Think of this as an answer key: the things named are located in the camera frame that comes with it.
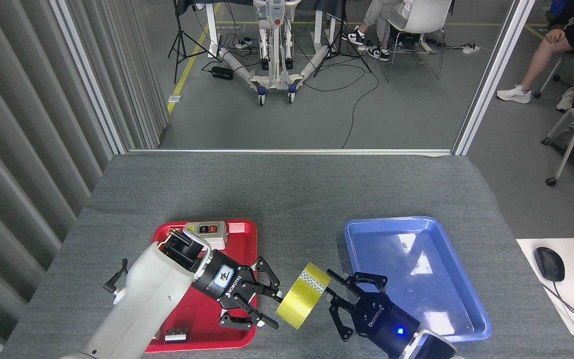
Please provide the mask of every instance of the gray curtain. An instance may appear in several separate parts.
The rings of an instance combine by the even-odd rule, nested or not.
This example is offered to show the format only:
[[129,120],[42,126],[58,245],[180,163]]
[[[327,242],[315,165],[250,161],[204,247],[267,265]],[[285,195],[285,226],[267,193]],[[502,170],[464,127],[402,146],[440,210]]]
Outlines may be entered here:
[[114,154],[167,112],[131,0],[0,0],[0,351]]

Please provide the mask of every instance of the sticker label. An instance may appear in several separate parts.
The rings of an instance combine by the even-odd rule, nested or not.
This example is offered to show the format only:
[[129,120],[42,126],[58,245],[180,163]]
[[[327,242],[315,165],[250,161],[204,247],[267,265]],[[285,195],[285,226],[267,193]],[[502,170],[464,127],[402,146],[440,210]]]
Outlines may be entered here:
[[227,285],[230,284],[230,280],[232,280],[233,273],[234,273],[233,268],[223,264],[221,266],[221,269],[218,270],[218,273],[216,273],[216,277],[214,277],[214,284],[216,284],[216,286],[219,286],[220,288],[225,289]]

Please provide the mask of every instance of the black and white sneaker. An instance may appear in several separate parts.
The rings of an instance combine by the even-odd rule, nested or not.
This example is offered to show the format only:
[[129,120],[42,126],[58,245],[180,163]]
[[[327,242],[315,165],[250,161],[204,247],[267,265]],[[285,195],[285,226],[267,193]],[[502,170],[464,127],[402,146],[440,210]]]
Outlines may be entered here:
[[380,61],[389,61],[389,50],[380,50],[380,46],[372,46],[367,49],[367,54]]
[[353,43],[354,45],[358,45],[358,46],[363,46],[365,44],[365,34],[360,32],[360,30],[358,30],[360,26],[356,25],[356,28],[353,29],[352,32],[349,32],[348,34],[346,34],[346,36],[343,36],[343,39],[348,40],[350,43]]

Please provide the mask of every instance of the tripod stand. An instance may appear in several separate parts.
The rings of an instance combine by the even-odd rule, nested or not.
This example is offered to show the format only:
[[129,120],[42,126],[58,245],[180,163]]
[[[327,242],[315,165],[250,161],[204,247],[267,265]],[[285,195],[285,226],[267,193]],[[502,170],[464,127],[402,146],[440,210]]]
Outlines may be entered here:
[[[191,36],[189,36],[182,29],[182,27],[180,27],[180,13],[178,12],[178,2],[177,2],[177,0],[172,0],[172,1],[174,2],[174,14],[176,15],[176,24],[178,25],[178,32],[176,34],[176,37],[174,38],[174,43],[171,44],[171,48],[169,49],[168,59],[169,59],[169,56],[171,55],[172,51],[176,52],[176,66],[174,68],[174,83],[176,83],[176,76],[178,74],[178,64],[182,63],[186,59],[189,59],[190,57],[194,57],[194,56],[201,55],[201,54],[206,54],[209,52],[209,50],[207,50],[205,47],[203,47],[203,45],[198,43]],[[184,37],[191,40],[193,43],[198,45],[203,50],[200,52],[197,52],[196,54],[188,55],[187,51],[185,50],[185,41],[183,39]]]
[[353,50],[355,50],[356,54],[355,55],[342,54],[342,52],[341,52],[342,37],[346,36],[347,25],[348,25],[348,23],[347,23],[347,11],[344,9],[344,10],[342,10],[342,20],[340,22],[340,28],[338,30],[338,33],[333,38],[333,41],[332,41],[331,45],[329,46],[329,49],[327,51],[327,55],[326,55],[325,59],[323,59],[323,61],[321,61],[319,66],[316,68],[316,72],[314,73],[314,77],[316,77],[316,75],[320,72],[320,69],[322,68],[323,64],[325,64],[325,61],[327,61],[329,59],[333,59],[334,57],[338,57],[338,56],[351,57],[352,59],[359,58],[360,61],[362,61],[362,63],[365,65],[367,70],[369,70],[369,73],[373,73],[373,71],[371,71],[371,68],[369,67],[369,65],[367,64],[365,59],[363,59],[362,55],[358,52],[358,48],[356,48],[355,45],[353,45],[353,43],[350,43],[349,41],[347,41],[347,48],[348,49],[353,48]]

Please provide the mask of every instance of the computer mouse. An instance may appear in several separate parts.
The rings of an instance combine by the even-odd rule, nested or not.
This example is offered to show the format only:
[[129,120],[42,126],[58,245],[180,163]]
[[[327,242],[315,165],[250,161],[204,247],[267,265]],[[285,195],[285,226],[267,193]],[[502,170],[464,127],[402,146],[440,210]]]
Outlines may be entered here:
[[564,280],[564,261],[554,250],[546,247],[536,248],[535,263],[544,279],[552,282]]

